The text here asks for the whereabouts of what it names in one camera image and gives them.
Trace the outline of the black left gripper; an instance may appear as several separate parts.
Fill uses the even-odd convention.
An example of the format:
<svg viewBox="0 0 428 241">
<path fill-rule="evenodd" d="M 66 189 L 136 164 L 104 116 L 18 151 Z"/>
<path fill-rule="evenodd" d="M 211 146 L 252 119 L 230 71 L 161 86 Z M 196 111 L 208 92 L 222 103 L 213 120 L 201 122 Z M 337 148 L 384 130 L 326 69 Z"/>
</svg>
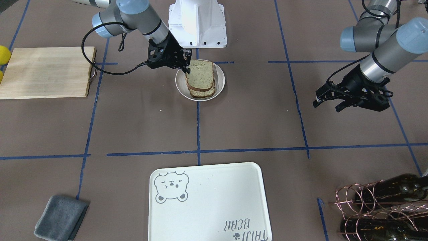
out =
<svg viewBox="0 0 428 241">
<path fill-rule="evenodd" d="M 393 92 L 385 87 L 389 82 L 388 77 L 380 83 L 372 82 L 363 75 L 360 67 L 356 66 L 339 84 L 327 79 L 323 88 L 316 90 L 312 105 L 317 108 L 325 101 L 340 99 L 342 102 L 336 105 L 336 112 L 351 106 L 381 112 L 390 107 L 389 98 L 393 96 Z"/>
</svg>

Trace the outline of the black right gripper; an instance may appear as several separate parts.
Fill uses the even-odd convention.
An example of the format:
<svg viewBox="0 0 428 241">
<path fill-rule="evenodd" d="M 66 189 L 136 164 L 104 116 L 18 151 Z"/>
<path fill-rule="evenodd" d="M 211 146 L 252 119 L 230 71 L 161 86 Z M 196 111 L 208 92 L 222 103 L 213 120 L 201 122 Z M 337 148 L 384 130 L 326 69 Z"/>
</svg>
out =
<svg viewBox="0 0 428 241">
<path fill-rule="evenodd" d="M 184 49 L 171 32 L 168 32 L 164 41 L 156 44 L 149 39 L 148 59 L 146 65 L 151 69 L 170 67 L 180 69 L 185 74 L 191 73 L 192 49 Z"/>
</svg>

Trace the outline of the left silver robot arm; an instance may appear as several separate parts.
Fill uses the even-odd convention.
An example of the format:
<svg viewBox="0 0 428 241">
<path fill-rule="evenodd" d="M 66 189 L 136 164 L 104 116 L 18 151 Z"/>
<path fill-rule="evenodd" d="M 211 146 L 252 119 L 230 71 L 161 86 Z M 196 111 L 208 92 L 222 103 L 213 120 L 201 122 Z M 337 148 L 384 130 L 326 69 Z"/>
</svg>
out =
<svg viewBox="0 0 428 241">
<path fill-rule="evenodd" d="M 416 17 L 408 23 L 394 25 L 390 19 L 400 15 L 399 0 L 362 2 L 364 12 L 355 26 L 345 28 L 340 37 L 341 49 L 368 53 L 354 62 L 356 67 L 335 84 L 330 77 L 316 90 L 312 105 L 317 108 L 328 100 L 340 99 L 336 111 L 360 107 L 384 111 L 390 107 L 393 92 L 386 89 L 390 76 L 428 50 L 428 21 Z"/>
</svg>

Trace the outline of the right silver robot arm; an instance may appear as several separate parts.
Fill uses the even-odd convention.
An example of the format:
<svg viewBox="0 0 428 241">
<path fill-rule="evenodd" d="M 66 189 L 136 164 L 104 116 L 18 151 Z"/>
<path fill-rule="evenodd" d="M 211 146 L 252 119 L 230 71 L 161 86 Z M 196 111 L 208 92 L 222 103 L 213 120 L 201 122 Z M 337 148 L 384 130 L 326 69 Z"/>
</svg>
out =
<svg viewBox="0 0 428 241">
<path fill-rule="evenodd" d="M 184 49 L 148 0 L 78 0 L 77 3 L 103 9 L 92 17 L 99 36 L 110 38 L 138 30 L 148 40 L 148 59 L 137 67 L 170 67 L 190 73 L 191 49 Z"/>
</svg>

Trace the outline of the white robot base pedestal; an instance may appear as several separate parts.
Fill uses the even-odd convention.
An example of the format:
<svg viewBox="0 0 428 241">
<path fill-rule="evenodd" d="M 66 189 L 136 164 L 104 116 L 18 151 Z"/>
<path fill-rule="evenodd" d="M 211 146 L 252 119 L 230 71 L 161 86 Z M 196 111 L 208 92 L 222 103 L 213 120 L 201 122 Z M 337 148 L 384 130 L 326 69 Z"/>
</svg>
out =
<svg viewBox="0 0 428 241">
<path fill-rule="evenodd" d="M 224 6 L 217 0 L 176 0 L 169 6 L 168 27 L 184 49 L 228 44 Z"/>
</svg>

